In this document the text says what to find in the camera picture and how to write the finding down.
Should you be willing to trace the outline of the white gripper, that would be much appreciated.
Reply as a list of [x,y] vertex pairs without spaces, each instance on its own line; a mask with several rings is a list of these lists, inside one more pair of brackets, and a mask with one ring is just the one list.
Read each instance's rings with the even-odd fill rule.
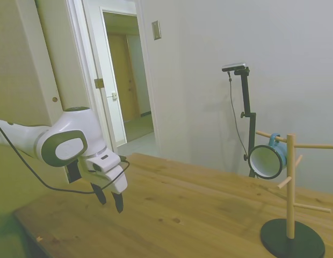
[[128,186],[124,169],[121,167],[120,162],[120,157],[106,157],[105,159],[100,157],[80,158],[81,176],[91,183],[92,189],[102,205],[106,204],[106,197],[102,188],[108,186],[112,191],[118,213],[124,210],[122,192]]

